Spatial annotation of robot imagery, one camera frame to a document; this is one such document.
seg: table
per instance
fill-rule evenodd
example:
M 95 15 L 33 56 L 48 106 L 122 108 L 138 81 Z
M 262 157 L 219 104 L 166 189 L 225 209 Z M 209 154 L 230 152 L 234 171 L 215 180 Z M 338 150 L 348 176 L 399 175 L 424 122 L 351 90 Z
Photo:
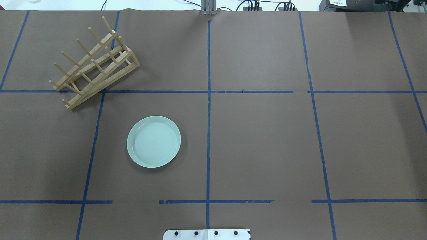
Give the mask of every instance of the table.
M 73 93 L 48 83 L 61 77 L 52 63 L 84 54 L 76 38 L 95 43 L 88 26 L 105 35 L 101 16 L 141 66 L 70 111 L 61 99 Z M 0 238 L 426 238 L 426 20 L 1 11 Z M 182 135 L 157 169 L 126 151 L 151 115 Z

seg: light blue plate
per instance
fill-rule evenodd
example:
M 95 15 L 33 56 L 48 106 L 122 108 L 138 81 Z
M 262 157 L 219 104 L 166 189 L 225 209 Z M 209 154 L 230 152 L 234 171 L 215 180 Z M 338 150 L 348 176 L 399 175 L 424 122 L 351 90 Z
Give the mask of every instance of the light blue plate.
M 169 118 L 151 116 L 132 127 L 127 147 L 132 160 L 143 167 L 161 167 L 170 162 L 181 146 L 181 133 Z

